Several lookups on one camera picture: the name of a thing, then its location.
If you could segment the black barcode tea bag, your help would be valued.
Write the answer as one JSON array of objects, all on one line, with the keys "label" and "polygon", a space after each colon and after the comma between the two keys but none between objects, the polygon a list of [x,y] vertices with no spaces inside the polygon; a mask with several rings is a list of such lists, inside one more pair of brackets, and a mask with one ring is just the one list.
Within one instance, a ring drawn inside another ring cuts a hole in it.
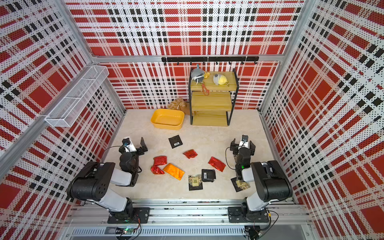
[{"label": "black barcode tea bag", "polygon": [[177,148],[183,144],[179,135],[169,138],[169,142],[172,149]]}]

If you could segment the yellow plastic storage box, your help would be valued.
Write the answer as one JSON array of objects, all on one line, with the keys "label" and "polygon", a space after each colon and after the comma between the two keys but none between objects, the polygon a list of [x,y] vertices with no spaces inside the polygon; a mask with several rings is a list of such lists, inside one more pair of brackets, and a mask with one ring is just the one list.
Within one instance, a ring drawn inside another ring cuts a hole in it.
[{"label": "yellow plastic storage box", "polygon": [[180,130],[184,117],[185,113],[179,110],[157,109],[152,115],[151,123],[158,129]]}]

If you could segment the orange tea bag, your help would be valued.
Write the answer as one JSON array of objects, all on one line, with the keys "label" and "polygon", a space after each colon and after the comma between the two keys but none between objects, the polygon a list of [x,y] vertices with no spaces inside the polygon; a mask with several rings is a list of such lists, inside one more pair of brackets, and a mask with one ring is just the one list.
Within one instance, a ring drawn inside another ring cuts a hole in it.
[{"label": "orange tea bag", "polygon": [[172,177],[174,177],[177,180],[181,180],[182,177],[184,176],[185,172],[178,167],[174,166],[173,164],[167,164],[164,169],[164,172],[168,173]]}]

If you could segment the small red tea bag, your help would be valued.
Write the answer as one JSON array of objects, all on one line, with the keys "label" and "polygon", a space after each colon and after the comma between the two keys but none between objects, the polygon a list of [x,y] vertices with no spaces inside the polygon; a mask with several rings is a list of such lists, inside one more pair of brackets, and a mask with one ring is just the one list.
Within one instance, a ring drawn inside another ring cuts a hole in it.
[{"label": "small red tea bag", "polygon": [[198,156],[198,154],[196,153],[195,150],[188,150],[186,152],[183,153],[188,159],[193,159],[195,158],[196,156]]}]

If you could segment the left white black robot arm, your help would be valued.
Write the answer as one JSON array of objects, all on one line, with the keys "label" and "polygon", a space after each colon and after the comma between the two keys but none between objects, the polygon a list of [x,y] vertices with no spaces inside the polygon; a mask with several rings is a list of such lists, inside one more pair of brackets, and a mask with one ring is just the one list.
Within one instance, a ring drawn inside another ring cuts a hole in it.
[{"label": "left white black robot arm", "polygon": [[141,138],[140,147],[136,148],[129,137],[122,140],[119,146],[121,153],[119,166],[115,163],[89,162],[75,176],[67,188],[67,195],[72,199],[95,203],[107,209],[112,217],[119,221],[132,220],[137,217],[132,200],[119,195],[110,188],[110,184],[118,187],[134,187],[139,173],[139,156],[145,154],[148,147]]}]

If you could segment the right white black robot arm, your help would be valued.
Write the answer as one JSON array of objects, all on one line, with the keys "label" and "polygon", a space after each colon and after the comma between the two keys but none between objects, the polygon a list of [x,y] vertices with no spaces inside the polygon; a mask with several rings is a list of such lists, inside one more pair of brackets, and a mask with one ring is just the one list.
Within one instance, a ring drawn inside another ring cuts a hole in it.
[{"label": "right white black robot arm", "polygon": [[240,208],[246,221],[264,220],[267,206],[274,202],[284,201],[293,195],[293,189],[278,161],[252,162],[256,146],[243,135],[237,144],[233,140],[230,151],[235,158],[236,178],[244,183],[255,183],[256,192],[245,198]]}]

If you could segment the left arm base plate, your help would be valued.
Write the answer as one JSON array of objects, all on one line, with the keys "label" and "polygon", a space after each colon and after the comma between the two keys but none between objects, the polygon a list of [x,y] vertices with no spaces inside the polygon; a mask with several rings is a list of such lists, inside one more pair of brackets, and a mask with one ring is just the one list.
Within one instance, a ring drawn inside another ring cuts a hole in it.
[{"label": "left arm base plate", "polygon": [[132,211],[110,212],[108,224],[128,224],[140,223],[146,224],[150,215],[150,208],[133,208]]}]

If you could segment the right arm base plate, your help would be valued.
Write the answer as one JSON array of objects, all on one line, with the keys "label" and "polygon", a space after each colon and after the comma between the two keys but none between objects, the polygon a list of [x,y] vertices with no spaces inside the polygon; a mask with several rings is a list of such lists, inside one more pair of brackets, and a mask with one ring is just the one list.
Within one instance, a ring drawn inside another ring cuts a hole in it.
[{"label": "right arm base plate", "polygon": [[230,223],[269,223],[269,215],[266,209],[261,211],[249,211],[242,207],[228,207]]}]

